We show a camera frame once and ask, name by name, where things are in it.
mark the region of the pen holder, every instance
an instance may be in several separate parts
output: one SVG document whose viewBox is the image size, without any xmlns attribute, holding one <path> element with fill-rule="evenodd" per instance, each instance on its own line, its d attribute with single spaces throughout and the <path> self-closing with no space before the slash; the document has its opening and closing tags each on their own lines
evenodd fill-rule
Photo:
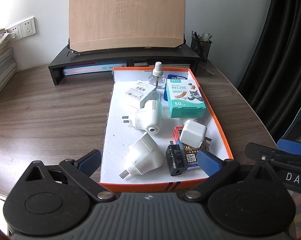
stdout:
<svg viewBox="0 0 301 240">
<path fill-rule="evenodd" d="M 192 43 L 191 49 L 200 56 L 200 61 L 207 62 L 207 57 L 209 56 L 209 49 L 212 42 L 201 41 L 195 38 L 194 34 L 192 34 Z"/>
</svg>

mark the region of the gray ribbed panel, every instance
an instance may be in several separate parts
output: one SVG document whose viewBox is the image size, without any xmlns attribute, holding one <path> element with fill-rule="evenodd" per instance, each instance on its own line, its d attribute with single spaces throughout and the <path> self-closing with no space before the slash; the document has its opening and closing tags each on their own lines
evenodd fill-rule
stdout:
<svg viewBox="0 0 301 240">
<path fill-rule="evenodd" d="M 32 237 L 14 235 L 16 240 Z M 180 200 L 175 193 L 122 193 L 111 202 L 95 206 L 77 228 L 41 240 L 261 240 L 236 236 L 221 230 L 200 204 Z M 290 240 L 282 233 L 267 240 Z"/>
</svg>

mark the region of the metal prong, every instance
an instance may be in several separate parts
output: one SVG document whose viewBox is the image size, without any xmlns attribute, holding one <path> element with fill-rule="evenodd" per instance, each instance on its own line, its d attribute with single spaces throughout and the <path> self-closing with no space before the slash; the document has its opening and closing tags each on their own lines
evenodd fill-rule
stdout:
<svg viewBox="0 0 301 240">
<path fill-rule="evenodd" d="M 123 178 L 125 178 L 128 174 L 129 174 L 129 172 L 128 172 L 127 170 L 124 170 L 119 176 L 123 179 Z"/>
</svg>

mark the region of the electrical socket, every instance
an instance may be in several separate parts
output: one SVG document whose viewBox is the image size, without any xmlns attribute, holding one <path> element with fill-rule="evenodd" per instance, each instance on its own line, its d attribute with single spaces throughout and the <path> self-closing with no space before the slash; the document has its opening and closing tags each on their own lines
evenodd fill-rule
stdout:
<svg viewBox="0 0 301 240">
<path fill-rule="evenodd" d="M 29 35 L 33 35 L 37 32 L 34 17 L 21 22 L 20 26 L 21 26 L 21 34 L 23 35 L 23 38 Z"/>
<path fill-rule="evenodd" d="M 13 27 L 8 28 L 7 32 L 11 33 L 11 37 L 13 38 L 14 41 L 23 38 L 23 36 L 21 34 L 21 27 L 20 27 L 19 23 Z"/>
</svg>

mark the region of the metal screw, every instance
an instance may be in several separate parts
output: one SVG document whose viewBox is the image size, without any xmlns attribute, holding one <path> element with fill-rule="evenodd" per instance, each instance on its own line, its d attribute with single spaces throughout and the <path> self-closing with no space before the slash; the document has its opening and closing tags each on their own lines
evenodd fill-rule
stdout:
<svg viewBox="0 0 301 240">
<path fill-rule="evenodd" d="M 109 191 L 101 191 L 100 193 L 97 194 L 97 197 L 99 199 L 110 199 L 111 197 L 113 197 L 113 193 L 109 192 Z"/>
<path fill-rule="evenodd" d="M 185 193 L 185 196 L 189 199 L 195 199 L 199 198 L 201 196 L 201 193 L 197 190 L 189 190 Z"/>
</svg>

